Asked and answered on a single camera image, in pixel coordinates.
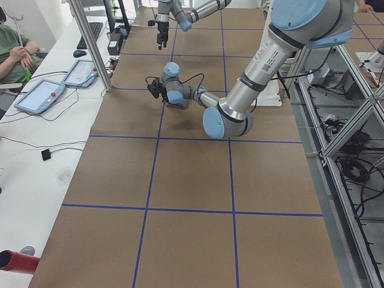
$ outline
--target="person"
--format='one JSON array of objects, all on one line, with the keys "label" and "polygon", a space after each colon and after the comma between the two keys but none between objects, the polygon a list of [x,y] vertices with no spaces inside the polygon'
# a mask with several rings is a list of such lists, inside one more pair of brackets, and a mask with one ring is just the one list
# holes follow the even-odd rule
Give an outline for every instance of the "person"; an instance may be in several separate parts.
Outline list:
[{"label": "person", "polygon": [[356,0],[361,12],[384,12],[384,0]]},{"label": "person", "polygon": [[0,7],[0,82],[22,83],[27,70],[33,73],[43,61],[35,53],[38,44],[5,25],[7,17]]}]

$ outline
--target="green shirt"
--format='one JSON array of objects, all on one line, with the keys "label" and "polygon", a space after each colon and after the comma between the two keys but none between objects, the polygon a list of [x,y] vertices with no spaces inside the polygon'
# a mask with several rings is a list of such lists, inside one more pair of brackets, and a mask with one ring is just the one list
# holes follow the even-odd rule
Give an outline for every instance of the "green shirt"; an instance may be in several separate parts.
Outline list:
[{"label": "green shirt", "polygon": [[[31,39],[22,35],[22,41],[25,47]],[[10,56],[10,50],[16,46],[20,46],[17,32],[7,25],[0,25],[0,63],[4,62]],[[36,70],[43,60],[36,55],[31,55],[31,58],[34,62],[34,69]],[[23,80],[25,74],[26,72],[19,61],[14,65],[8,75],[0,79],[0,81],[3,83],[19,83]]]}]

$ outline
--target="robotic arm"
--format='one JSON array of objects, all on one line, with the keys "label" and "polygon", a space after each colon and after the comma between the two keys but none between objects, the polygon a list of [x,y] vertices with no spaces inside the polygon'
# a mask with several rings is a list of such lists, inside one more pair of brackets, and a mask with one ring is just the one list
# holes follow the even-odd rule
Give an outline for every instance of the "robotic arm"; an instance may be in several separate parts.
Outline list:
[{"label": "robotic arm", "polygon": [[227,7],[232,0],[210,0],[207,3],[185,13],[181,7],[180,0],[158,0],[157,19],[148,21],[148,26],[157,23],[158,49],[167,47],[169,31],[169,13],[175,17],[180,28],[186,32],[192,28],[192,23],[203,19],[212,13]]},{"label": "robotic arm", "polygon": [[238,137],[253,125],[248,108],[292,52],[343,44],[352,34],[354,0],[275,0],[268,37],[228,96],[218,98],[201,86],[183,85],[180,69],[170,62],[148,89],[178,104],[192,99],[206,108],[203,126],[214,139]]}]

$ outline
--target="computer monitor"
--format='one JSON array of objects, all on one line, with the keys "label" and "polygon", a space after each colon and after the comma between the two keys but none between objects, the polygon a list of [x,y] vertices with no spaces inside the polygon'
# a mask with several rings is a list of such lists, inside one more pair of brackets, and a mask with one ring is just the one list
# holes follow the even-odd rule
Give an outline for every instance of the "computer monitor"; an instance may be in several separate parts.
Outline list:
[{"label": "computer monitor", "polygon": [[116,16],[115,16],[115,4],[113,0],[103,0],[104,7],[107,13],[107,19],[109,24],[109,32],[113,32],[115,30]]}]

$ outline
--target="red object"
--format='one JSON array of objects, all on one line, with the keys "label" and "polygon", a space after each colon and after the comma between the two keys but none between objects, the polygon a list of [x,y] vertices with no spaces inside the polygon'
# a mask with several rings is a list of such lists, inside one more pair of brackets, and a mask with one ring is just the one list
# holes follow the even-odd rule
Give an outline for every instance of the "red object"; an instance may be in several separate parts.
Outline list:
[{"label": "red object", "polygon": [[40,258],[4,250],[0,252],[0,270],[33,274]]}]

